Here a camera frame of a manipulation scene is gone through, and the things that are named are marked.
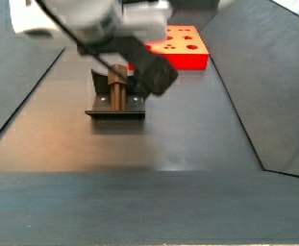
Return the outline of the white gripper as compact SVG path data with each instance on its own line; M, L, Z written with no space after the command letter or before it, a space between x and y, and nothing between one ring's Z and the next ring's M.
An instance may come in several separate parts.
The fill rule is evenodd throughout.
M135 37L145 45L167 37L168 0L9 0L17 35L48 46ZM119 53L116 62L129 63Z

